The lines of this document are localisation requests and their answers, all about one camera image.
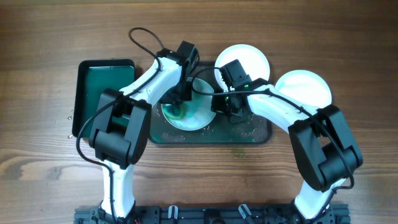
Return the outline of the green yellow sponge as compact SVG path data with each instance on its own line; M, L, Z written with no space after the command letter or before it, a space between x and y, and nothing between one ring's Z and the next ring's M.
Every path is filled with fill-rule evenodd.
M162 111L164 116L168 119L180 120L183 119L186 114L186 106L181 105L162 105Z

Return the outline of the white plate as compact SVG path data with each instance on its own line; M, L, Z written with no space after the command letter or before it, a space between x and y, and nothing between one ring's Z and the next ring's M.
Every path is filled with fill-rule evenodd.
M240 62L252 82L259 78L266 81L269 80L271 74L270 64L267 57L259 49L248 44L232 45L219 54L215 67L221 68L233 60Z
M332 104L330 87L322 77L308 70L292 70L282 75L275 89L296 101L318 108Z
M165 119L175 128L183 131L196 131L209 125L216 116L211 110L212 96L200 95L192 92L192 100L184 101L186 114L183 119Z

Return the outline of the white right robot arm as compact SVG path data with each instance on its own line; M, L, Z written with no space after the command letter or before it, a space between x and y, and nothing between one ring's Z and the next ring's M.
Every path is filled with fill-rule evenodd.
M319 107L296 100L259 78L244 82L234 91L218 90L222 104L245 105L289 134L303 178L293 201L292 217L316 223L328 216L330 202L340 190L355 185L354 172L363 156L342 111L331 103Z

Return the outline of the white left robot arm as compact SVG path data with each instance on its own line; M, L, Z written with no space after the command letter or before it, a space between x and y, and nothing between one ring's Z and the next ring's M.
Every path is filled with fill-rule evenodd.
M134 165L146 148L152 108L169 90L185 89L185 80L197 60L197 49L162 49L154 55L152 66L132 84L102 92L89 137L104 172L100 220L133 221Z

